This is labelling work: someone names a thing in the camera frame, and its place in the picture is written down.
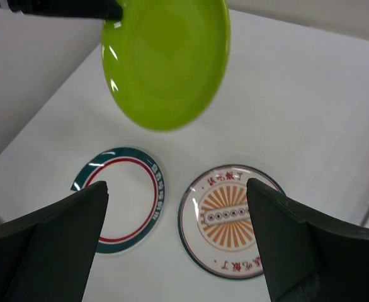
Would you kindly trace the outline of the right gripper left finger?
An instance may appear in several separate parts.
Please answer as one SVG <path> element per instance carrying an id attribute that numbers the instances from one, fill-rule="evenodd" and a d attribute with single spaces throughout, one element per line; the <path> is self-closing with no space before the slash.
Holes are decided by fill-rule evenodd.
<path id="1" fill-rule="evenodd" d="M 98 181 L 0 224 L 0 301 L 81 301 L 108 197 Z"/>

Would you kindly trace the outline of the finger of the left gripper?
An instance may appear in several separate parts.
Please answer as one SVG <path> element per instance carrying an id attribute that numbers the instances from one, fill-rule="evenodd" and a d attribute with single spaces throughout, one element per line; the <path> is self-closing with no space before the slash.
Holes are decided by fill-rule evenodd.
<path id="1" fill-rule="evenodd" d="M 53 18 L 88 18 L 120 21 L 123 8 L 108 0 L 5 0 L 0 9 Z"/>

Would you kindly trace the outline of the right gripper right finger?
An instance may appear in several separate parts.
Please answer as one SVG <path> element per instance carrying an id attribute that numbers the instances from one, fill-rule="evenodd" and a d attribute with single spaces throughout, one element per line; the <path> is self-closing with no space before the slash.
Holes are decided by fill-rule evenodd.
<path id="1" fill-rule="evenodd" d="M 272 301 L 369 301 L 369 228 L 256 178 L 247 181 L 247 203 Z"/>

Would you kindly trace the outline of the green plastic plate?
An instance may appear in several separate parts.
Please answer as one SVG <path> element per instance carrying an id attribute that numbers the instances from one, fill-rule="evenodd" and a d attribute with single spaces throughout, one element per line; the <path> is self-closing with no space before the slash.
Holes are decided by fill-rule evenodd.
<path id="1" fill-rule="evenodd" d="M 230 49 L 225 1 L 120 1 L 123 16 L 105 21 L 101 59 L 123 114 L 152 131 L 197 119 L 224 78 Z"/>

